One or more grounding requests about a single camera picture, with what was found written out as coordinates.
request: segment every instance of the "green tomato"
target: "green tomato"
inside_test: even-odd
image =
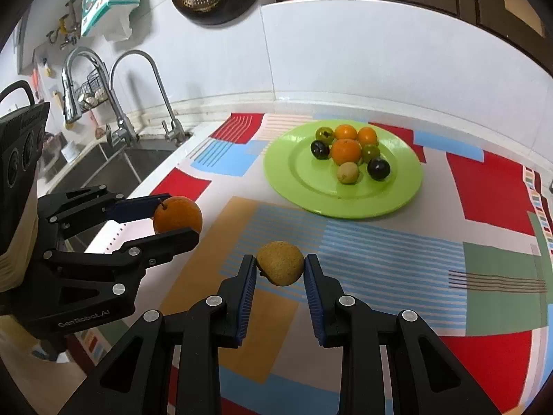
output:
[[[332,130],[332,128],[326,126],[321,127],[317,129],[317,132],[315,133],[315,138],[326,145],[332,145],[332,142],[334,141],[334,131]]]
[[[361,148],[361,159],[368,164],[371,159],[380,157],[380,148],[376,145],[363,145]]]

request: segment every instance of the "camera lens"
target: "camera lens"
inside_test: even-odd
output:
[[[25,140],[25,146],[23,147],[23,169],[27,169],[31,162],[31,156],[34,152],[34,139],[33,139],[32,131],[27,135],[27,139]]]
[[[12,155],[8,161],[8,186],[13,187],[16,183],[17,177],[17,164],[19,163],[19,153],[17,150],[12,151]]]

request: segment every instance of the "green plate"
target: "green plate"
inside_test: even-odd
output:
[[[310,145],[317,129],[345,123],[357,130],[371,126],[376,131],[382,157],[392,169],[385,180],[372,179],[363,164],[356,184],[342,184],[332,159],[313,157]],[[403,140],[385,129],[352,120],[320,120],[292,129],[267,149],[264,168],[267,180],[284,198],[308,211],[340,219],[393,212],[406,205],[422,183],[419,158]]]

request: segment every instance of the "white tiled wall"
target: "white tiled wall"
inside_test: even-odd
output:
[[[553,79],[501,39],[453,17],[390,1],[273,1],[258,0],[227,26],[205,27],[183,17],[171,0],[142,0],[131,14],[128,41],[110,44],[97,37],[81,44],[95,49],[108,69],[124,51],[146,51],[177,107],[192,100],[200,106],[275,101],[275,108],[292,111],[306,103],[331,111],[407,104],[413,110],[403,115],[427,111],[434,123],[443,114],[446,126],[451,120],[471,123],[473,132],[482,126],[553,162]],[[53,54],[59,70],[66,54]],[[90,70],[82,62],[75,76]],[[115,75],[126,112],[165,112],[145,59],[125,58]],[[101,123],[111,116],[109,108],[97,111]]]
[[[26,76],[19,76],[16,73],[16,56],[13,52],[13,35],[0,51],[0,91],[18,80],[26,80]],[[15,109],[29,104],[29,100],[22,90],[15,91],[8,95],[0,103],[0,117]]]
[[[277,99],[378,98],[451,114],[527,147],[536,139],[551,77],[479,28],[376,0],[300,0],[262,14]]]

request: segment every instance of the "chrome faucet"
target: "chrome faucet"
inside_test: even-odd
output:
[[[146,52],[142,51],[141,49],[130,49],[129,51],[123,53],[120,57],[117,58],[113,66],[111,67],[110,71],[110,91],[113,92],[113,75],[115,68],[117,65],[121,62],[121,59],[123,59],[125,56],[130,55],[139,55],[146,58],[146,60],[150,63],[152,70],[154,71],[154,75],[156,75],[156,81],[158,82],[159,90],[161,91],[161,96],[163,97],[163,101],[165,102],[165,106],[167,107],[167,111],[169,112],[169,116],[171,117],[171,131],[167,128],[167,123],[165,123],[165,120],[161,122],[161,125],[163,126],[163,129],[165,129],[165,139],[169,142],[176,141],[176,146],[183,144],[186,142],[192,134],[188,131],[184,131],[182,128],[182,125],[180,121],[175,117],[175,113],[172,110],[171,103],[169,102],[169,98],[167,97],[167,93],[165,92],[165,87],[163,87],[163,83],[161,82],[161,77],[159,76],[159,71],[156,63],[154,62],[153,58]]]
[[[100,57],[90,48],[78,47],[70,52],[65,59],[64,67],[62,70],[62,84],[64,87],[64,117],[66,123],[74,123],[82,117],[81,107],[75,97],[73,77],[71,76],[71,68],[75,58],[82,56],[87,58],[96,71],[98,72],[100,81],[107,93],[107,98],[110,101],[111,107],[115,112],[117,118],[117,131],[112,132],[110,126],[106,126],[106,134],[108,144],[114,146],[121,140],[124,140],[127,145],[131,146],[138,141],[138,136],[134,131],[134,127],[131,121],[126,116],[115,93],[108,85],[108,73],[106,65],[102,62]]]

